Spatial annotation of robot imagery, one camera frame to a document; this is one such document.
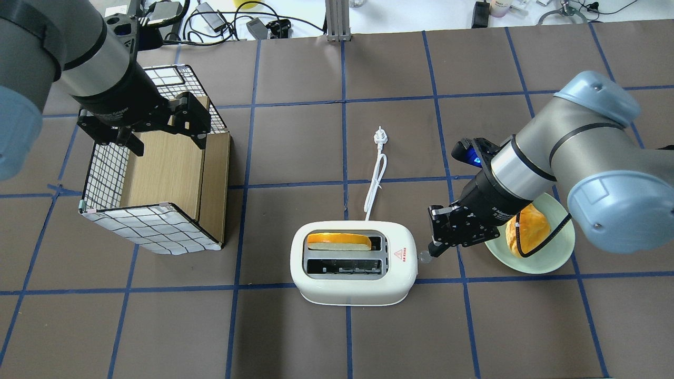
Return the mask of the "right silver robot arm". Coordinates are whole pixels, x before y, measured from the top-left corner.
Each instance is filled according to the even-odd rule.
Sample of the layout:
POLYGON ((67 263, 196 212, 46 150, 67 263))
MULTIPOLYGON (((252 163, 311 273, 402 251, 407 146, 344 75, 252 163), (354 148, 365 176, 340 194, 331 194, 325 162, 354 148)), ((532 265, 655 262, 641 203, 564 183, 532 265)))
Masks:
POLYGON ((431 205, 424 255, 499 236, 498 226, 553 185, 568 192, 569 217, 597 248, 651 250, 672 240, 672 146, 643 149, 626 128, 640 106, 604 75, 584 71, 501 144, 464 138, 455 160, 479 166, 457 201, 431 205))

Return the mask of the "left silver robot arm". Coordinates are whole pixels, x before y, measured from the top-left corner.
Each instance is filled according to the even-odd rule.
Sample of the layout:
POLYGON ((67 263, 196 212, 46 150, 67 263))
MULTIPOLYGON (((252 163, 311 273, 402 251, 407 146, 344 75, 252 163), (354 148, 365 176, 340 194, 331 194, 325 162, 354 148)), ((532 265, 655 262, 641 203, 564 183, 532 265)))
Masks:
POLYGON ((80 104, 78 125, 98 145, 142 156, 137 133, 164 131, 205 149, 209 110, 192 93, 164 98, 136 60, 184 14, 103 17, 88 1, 2 1, 1 10, 2 180, 22 170, 53 83, 80 104))

